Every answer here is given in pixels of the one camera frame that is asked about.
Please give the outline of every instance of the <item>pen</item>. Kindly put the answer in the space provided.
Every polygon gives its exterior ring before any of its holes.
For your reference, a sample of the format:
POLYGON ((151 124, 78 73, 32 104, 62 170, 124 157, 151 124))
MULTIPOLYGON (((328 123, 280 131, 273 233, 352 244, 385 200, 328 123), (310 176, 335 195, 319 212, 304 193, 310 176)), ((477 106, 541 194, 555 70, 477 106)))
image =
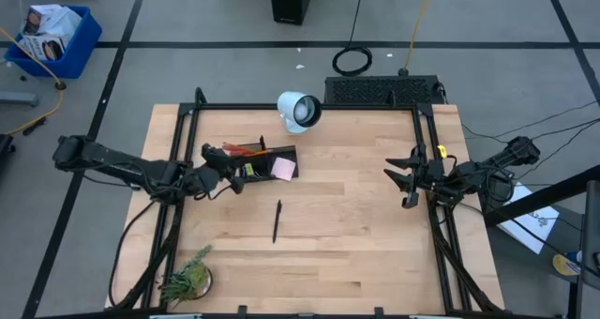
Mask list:
POLYGON ((277 212, 275 214, 275 226, 273 228, 273 243, 274 244, 278 238, 278 225, 279 225, 279 214, 280 213, 281 213, 281 200, 279 200, 277 202, 277 212))

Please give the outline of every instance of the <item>wooden tabletop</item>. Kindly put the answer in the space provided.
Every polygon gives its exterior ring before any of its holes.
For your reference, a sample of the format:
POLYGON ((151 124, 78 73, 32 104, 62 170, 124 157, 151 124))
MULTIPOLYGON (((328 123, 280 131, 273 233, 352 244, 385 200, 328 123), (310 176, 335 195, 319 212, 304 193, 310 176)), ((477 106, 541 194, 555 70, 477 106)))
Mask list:
MULTIPOLYGON (((155 106, 145 159, 169 157, 177 109, 155 106)), ((434 112, 440 144, 459 162, 467 160, 457 107, 434 106, 434 112)), ((422 124, 428 140, 425 120, 422 124)), ((383 173, 393 168, 384 159, 409 157, 415 146, 410 112, 323 111, 308 132, 291 135, 277 111, 202 111, 194 163, 203 163, 204 143, 255 143, 261 135, 270 147, 296 145, 299 177, 246 184, 242 194, 228 190, 210 202, 186 199, 175 268, 212 244, 205 262, 215 283, 206 297, 173 311, 232 313, 247 305, 251 313, 371 314, 374 307, 386 314, 443 313, 425 195, 417 207, 402 208, 404 194, 383 173)), ((180 159, 184 147, 182 142, 180 159)), ((464 202, 479 207, 474 196, 464 202)), ((127 222, 147 204, 145 193, 134 192, 127 222)), ((157 214, 158 207, 151 209, 125 240, 113 285, 117 301, 148 264, 157 214)), ((458 206, 455 217, 465 267, 503 307, 482 216, 458 206)), ((455 274, 450 265, 448 270, 454 306, 460 308, 455 274)), ((157 305, 158 292, 154 295, 157 305)))

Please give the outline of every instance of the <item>cardboard box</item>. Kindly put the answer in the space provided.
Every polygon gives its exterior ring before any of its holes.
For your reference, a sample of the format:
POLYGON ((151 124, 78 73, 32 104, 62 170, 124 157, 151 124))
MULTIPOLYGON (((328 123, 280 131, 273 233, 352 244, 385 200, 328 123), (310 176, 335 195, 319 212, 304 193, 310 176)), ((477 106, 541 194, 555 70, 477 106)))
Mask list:
POLYGON ((63 41, 58 36, 23 36, 25 46, 38 60, 60 60, 65 53, 63 41))
POLYGON ((36 34, 39 27, 50 19, 51 14, 61 8, 60 5, 33 5, 29 7, 23 32, 27 35, 36 34))

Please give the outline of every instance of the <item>blue bin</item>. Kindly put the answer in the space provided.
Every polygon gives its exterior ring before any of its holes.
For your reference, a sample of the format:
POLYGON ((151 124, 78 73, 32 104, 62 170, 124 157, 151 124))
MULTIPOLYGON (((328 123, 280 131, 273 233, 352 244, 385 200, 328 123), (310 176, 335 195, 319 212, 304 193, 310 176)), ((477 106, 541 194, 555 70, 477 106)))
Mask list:
MULTIPOLYGON (((57 77, 62 79, 77 79, 82 75, 83 69, 87 60, 89 60, 96 42, 102 34, 102 28, 94 20, 90 13, 90 8, 84 6, 68 6, 74 12, 82 17, 82 21, 77 27, 73 38, 63 54, 60 60, 56 61, 41 61, 46 67, 48 67, 57 77)), ((44 70, 36 61, 32 60, 27 56, 19 47, 11 44, 5 54, 5 59, 10 62, 14 62, 23 70, 33 76, 46 76, 51 75, 44 70)))

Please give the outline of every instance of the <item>sticky note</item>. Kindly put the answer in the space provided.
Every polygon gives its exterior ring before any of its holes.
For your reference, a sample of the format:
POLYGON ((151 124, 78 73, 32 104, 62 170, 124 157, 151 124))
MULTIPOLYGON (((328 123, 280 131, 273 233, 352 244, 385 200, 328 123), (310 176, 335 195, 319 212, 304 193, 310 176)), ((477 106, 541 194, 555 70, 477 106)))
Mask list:
POLYGON ((254 168, 252 168, 252 164, 246 163, 246 164, 244 164, 244 166, 246 167, 246 175, 248 175, 248 176, 254 175, 254 168))
POLYGON ((271 175, 287 180, 288 182, 292 180, 293 171, 296 168, 296 163, 289 159, 276 158, 275 163, 273 164, 273 169, 271 169, 271 175))

